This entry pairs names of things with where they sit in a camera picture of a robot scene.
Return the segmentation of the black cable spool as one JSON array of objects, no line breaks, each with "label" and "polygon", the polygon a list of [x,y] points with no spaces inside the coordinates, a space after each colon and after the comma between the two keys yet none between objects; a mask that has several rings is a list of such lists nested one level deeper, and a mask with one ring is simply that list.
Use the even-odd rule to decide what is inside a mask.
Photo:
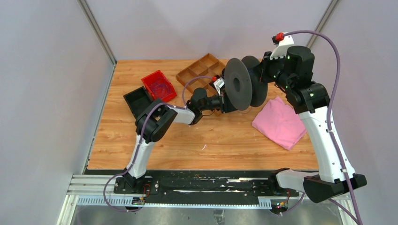
[{"label": "black cable spool", "polygon": [[261,106],[268,94],[268,84],[260,81],[260,74],[253,71],[260,61],[254,56],[245,56],[241,60],[230,59],[224,70],[224,83],[231,104],[240,111],[249,106]]}]

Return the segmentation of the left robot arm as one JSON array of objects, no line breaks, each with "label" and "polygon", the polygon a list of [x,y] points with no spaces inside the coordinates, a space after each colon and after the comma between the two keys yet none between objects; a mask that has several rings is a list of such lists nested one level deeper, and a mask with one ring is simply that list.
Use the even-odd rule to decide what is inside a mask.
[{"label": "left robot arm", "polygon": [[204,88],[196,88],[184,107],[171,105],[160,98],[153,100],[144,87],[125,94],[123,98],[135,118],[137,134],[132,157],[122,173],[126,188],[133,194],[143,190],[154,145],[163,138],[172,123],[195,125],[207,110],[236,111],[225,91],[209,97]]}]

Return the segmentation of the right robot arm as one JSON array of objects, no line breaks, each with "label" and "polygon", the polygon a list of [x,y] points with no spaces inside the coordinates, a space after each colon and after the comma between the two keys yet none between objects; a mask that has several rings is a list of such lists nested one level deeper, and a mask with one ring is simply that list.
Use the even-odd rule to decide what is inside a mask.
[{"label": "right robot arm", "polygon": [[265,52],[254,71],[261,73],[261,81],[275,82],[286,94],[309,134],[319,166],[318,173],[280,169],[268,182],[268,189],[274,195],[281,195],[287,188],[294,189],[320,203],[367,185],[367,179],[355,172],[344,153],[332,115],[328,113],[328,92],[312,80],[314,60],[309,48],[291,46],[276,58],[272,52]]}]

